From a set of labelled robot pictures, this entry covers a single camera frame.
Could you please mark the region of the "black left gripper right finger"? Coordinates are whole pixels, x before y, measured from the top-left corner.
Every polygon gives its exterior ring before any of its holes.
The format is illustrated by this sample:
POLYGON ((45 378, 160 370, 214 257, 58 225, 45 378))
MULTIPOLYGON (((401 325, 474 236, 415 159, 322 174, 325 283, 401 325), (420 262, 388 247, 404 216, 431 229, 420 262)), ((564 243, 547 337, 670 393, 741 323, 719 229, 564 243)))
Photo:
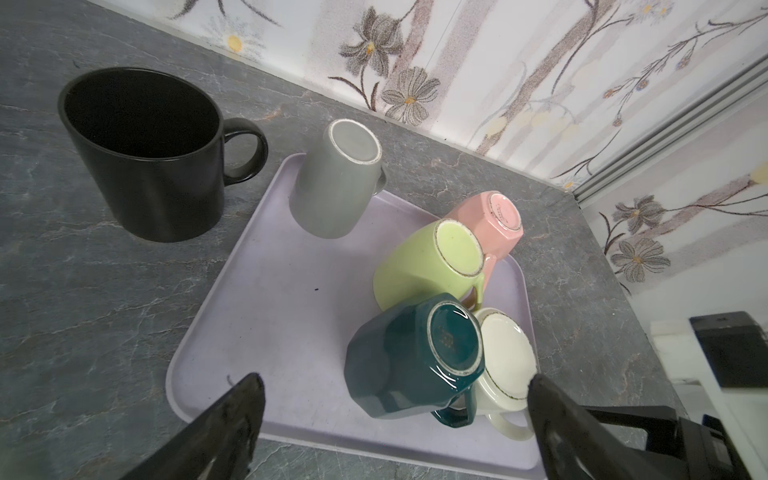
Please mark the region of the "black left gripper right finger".
POLYGON ((528 410, 549 479, 660 477, 543 374, 529 383, 528 410))

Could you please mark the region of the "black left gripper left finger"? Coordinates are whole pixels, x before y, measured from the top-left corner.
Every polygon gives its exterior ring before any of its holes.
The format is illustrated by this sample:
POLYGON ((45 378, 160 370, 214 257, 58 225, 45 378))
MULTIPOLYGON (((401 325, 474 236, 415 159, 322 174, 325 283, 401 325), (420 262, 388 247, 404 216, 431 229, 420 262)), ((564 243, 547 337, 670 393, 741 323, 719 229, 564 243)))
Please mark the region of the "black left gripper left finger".
POLYGON ((126 479, 245 479, 262 426, 264 382, 255 372, 207 410, 126 479))

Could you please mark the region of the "black ceramic mug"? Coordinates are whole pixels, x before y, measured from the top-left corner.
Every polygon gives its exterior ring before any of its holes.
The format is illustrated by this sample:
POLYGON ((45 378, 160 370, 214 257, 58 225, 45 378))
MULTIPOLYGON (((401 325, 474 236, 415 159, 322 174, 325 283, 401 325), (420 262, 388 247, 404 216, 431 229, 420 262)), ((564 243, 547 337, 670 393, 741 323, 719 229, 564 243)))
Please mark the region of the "black ceramic mug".
POLYGON ((260 127, 223 117, 194 84, 165 72, 112 67, 65 85, 58 113, 112 215, 129 233, 180 242, 222 218, 224 189, 266 165, 260 127))

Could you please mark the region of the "cream mug red inside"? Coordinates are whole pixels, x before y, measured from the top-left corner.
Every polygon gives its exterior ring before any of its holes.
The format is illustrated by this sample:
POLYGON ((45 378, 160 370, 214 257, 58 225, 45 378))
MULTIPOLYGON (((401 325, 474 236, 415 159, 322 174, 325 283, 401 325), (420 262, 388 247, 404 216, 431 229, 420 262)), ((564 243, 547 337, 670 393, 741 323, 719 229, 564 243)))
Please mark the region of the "cream mug red inside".
POLYGON ((516 425, 504 415, 528 413, 529 383, 538 373, 533 346, 521 327, 502 311, 484 307, 475 317, 483 340, 484 372, 454 404, 434 416, 452 428, 472 424, 476 415, 485 416, 507 438, 529 440, 534 436, 533 427, 516 425))

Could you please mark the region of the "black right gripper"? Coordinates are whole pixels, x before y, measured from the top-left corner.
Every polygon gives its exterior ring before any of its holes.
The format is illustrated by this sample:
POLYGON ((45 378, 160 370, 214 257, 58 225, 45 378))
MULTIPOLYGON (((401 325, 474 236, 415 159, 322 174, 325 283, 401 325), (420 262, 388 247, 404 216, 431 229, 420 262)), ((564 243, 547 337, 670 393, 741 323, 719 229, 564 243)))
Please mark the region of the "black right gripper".
POLYGON ((646 432, 632 452, 669 479, 748 479, 750 474, 722 422, 705 415, 700 423, 667 406, 588 407, 600 423, 646 432))

